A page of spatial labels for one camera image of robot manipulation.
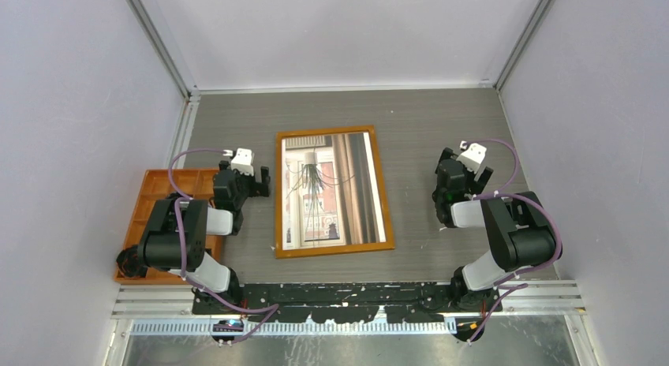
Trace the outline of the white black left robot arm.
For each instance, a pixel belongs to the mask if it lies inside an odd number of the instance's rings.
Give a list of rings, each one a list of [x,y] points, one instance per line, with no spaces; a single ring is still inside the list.
[[[266,166],[244,175],[221,161],[215,169],[149,170],[116,258],[118,282],[167,285],[194,282],[222,313],[241,307],[243,290],[234,270],[217,255],[225,237],[243,223],[242,207],[268,197]]]

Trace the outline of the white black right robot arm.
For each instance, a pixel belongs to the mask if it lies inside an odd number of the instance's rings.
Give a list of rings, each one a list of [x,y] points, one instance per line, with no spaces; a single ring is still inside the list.
[[[473,143],[460,152],[444,148],[432,193],[436,218],[449,229],[483,228],[488,250],[459,267],[446,288],[450,306],[485,308],[495,289],[519,271],[545,268],[562,254],[553,225],[534,192],[484,194],[493,174],[484,165],[486,147]]]

